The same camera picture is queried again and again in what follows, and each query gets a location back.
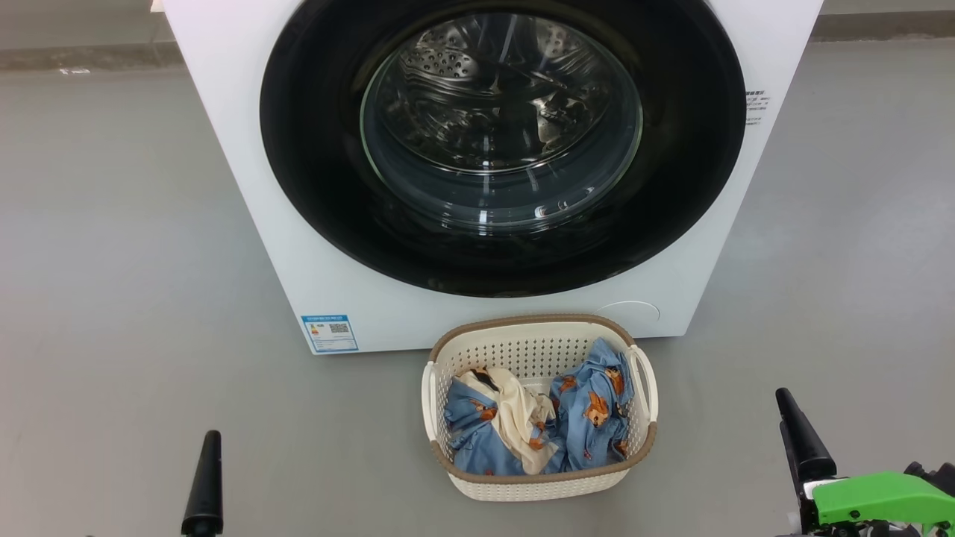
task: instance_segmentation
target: blue clothing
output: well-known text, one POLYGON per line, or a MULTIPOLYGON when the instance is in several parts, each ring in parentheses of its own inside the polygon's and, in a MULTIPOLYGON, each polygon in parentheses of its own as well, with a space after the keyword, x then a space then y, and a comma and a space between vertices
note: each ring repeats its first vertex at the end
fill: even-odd
POLYGON ((629 365, 603 339, 587 360, 551 383, 557 435, 566 441, 563 471, 620 462, 626 457, 626 404, 633 398, 629 365))
MULTIPOLYGON (((490 398, 468 387, 457 378, 451 380, 448 390, 448 404, 444 407, 444 418, 451 431, 451 447, 457 450, 455 466, 469 474, 495 476, 523 476, 520 460, 500 440, 498 431, 491 423, 498 406, 490 398)), ((553 429, 551 420, 546 429, 553 429)), ((532 438, 540 438, 544 431, 534 428, 532 438)), ((560 472, 563 465, 563 442, 560 439, 545 440, 559 446, 551 457, 542 474, 560 472)))
MULTIPOLYGON (((532 439, 557 445, 542 474, 604 466, 626 458, 626 404, 633 398, 629 365, 603 339, 594 341, 587 360, 551 383, 557 418, 535 424, 532 439)), ((501 441, 497 402, 453 378, 444 418, 456 450, 455 466, 470 474, 526 475, 501 441)))

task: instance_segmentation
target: washing machine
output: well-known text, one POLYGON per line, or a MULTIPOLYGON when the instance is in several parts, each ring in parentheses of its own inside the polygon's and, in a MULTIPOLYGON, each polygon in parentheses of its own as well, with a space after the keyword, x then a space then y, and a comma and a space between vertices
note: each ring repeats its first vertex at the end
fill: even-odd
POLYGON ((821 0, 166 0, 315 354, 686 332, 821 0))

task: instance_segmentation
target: black door rim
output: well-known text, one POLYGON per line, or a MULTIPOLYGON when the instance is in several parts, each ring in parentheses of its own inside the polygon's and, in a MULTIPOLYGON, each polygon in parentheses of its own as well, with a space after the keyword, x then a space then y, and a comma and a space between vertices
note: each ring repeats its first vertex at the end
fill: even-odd
POLYGON ((266 66, 260 121, 280 186, 333 245, 408 284, 496 297, 590 285, 671 245, 732 173, 745 109, 732 43, 700 0, 306 0, 266 66), (649 103, 648 147, 619 184, 574 222, 519 238, 423 222, 375 176, 358 125, 372 75, 400 43, 439 22, 502 11, 588 35, 649 103))

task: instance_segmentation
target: white plastic basket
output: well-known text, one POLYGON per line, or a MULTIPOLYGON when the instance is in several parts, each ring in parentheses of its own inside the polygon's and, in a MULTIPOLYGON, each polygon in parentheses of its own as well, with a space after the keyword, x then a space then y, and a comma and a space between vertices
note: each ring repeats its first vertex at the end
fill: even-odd
POLYGON ((531 315, 456 328, 438 340, 421 377, 421 410, 432 451, 457 489, 482 501, 551 500, 610 488, 649 453, 656 437, 657 407, 656 379, 647 355, 623 328, 596 315, 531 315), (635 388, 636 395, 626 406, 630 426, 625 461, 540 476, 483 476, 454 466, 444 420, 453 377, 476 367, 503 367, 524 385, 548 394, 551 380, 583 363, 599 337, 626 353, 635 388))

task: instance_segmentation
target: gray floor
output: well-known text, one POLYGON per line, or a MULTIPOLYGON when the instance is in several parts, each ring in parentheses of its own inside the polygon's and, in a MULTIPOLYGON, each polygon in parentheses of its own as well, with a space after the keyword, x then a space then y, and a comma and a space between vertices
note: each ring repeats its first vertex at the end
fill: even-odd
POLYGON ((955 42, 814 45, 690 333, 642 342, 650 457, 532 505, 458 494, 422 352, 308 353, 187 75, 0 80, 0 533, 160 537, 202 433, 226 535, 776 535, 773 390, 847 474, 955 460, 955 42))

